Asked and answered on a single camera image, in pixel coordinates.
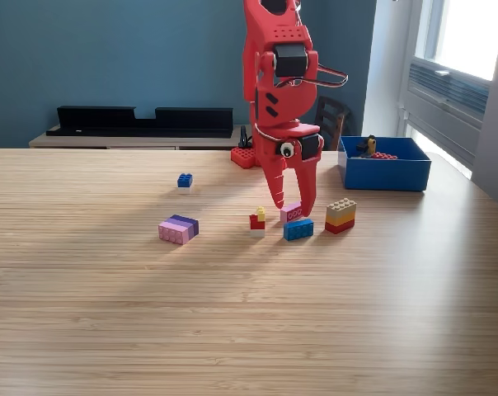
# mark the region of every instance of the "blue plastic bin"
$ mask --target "blue plastic bin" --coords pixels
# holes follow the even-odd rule
[[[358,158],[360,136],[341,137],[339,170],[345,188],[352,190],[424,191],[430,173],[430,158],[411,138],[376,138],[377,151],[399,159]]]

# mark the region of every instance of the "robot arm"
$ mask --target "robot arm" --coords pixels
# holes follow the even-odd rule
[[[253,145],[278,208],[284,205],[282,172],[295,170],[303,215],[317,197],[320,128],[298,121],[317,99],[317,85],[342,87],[348,77],[318,63],[318,53],[298,14],[300,0],[244,0],[247,39],[243,52],[244,97],[251,103]],[[319,71],[342,77],[317,80]]]

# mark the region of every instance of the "chair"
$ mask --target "chair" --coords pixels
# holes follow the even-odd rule
[[[325,151],[337,151],[349,115],[348,106],[330,97],[319,97],[314,124],[321,127]]]

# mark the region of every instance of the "lego brick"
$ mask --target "lego brick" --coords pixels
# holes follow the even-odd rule
[[[258,208],[256,208],[256,215],[258,216],[258,221],[265,221],[265,208],[263,206],[258,206]]]
[[[177,186],[190,188],[190,186],[192,186],[192,175],[189,173],[182,173],[180,178],[177,179]]]
[[[345,198],[344,200],[339,200],[334,204],[331,204],[326,209],[326,217],[332,219],[339,219],[340,217],[346,216],[350,213],[355,213],[357,209],[357,203],[353,200]]]
[[[265,238],[264,229],[252,229],[250,231],[251,238]]]
[[[200,233],[200,222],[198,220],[190,219],[188,217],[178,216],[174,214],[171,219],[176,219],[180,221],[184,221],[186,223],[191,223],[194,225],[193,234],[196,236]]]
[[[300,202],[288,205],[280,211],[280,221],[282,223],[289,223],[290,221],[295,221],[301,217],[302,207],[300,206]]]
[[[284,224],[284,238],[287,241],[313,236],[313,222],[310,219]]]
[[[339,219],[334,219],[330,216],[326,216],[326,222],[335,226],[335,227],[339,227],[340,225],[343,225],[344,223],[348,223],[351,220],[355,220],[355,212],[346,214],[346,215],[340,217]]]
[[[249,216],[249,222],[251,224],[251,229],[265,229],[265,221],[258,221],[258,216],[256,214]]]
[[[396,155],[390,155],[385,153],[374,153],[372,154],[373,159],[398,159]]]
[[[185,227],[186,229],[189,229],[189,239],[192,239],[193,237],[195,237],[195,234],[194,234],[194,225],[193,224],[187,223],[187,222],[181,221],[181,220],[176,220],[176,219],[173,219],[173,218],[167,219],[165,221],[167,223],[172,223],[172,224],[175,224],[175,225],[180,225],[181,227]]]
[[[159,239],[167,242],[185,245],[190,241],[189,229],[166,221],[159,224]]]
[[[233,148],[231,161],[244,169],[251,169],[256,165],[256,152],[253,148]]]
[[[347,229],[351,229],[353,226],[355,226],[355,220],[351,220],[348,223],[344,223],[339,227],[326,223],[325,229],[330,233],[338,234],[342,233],[343,231],[346,231]]]
[[[188,196],[191,193],[191,187],[177,187],[178,194]]]

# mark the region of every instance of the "sunlight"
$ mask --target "sunlight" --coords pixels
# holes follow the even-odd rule
[[[498,0],[446,0],[435,61],[492,80],[498,55]]]

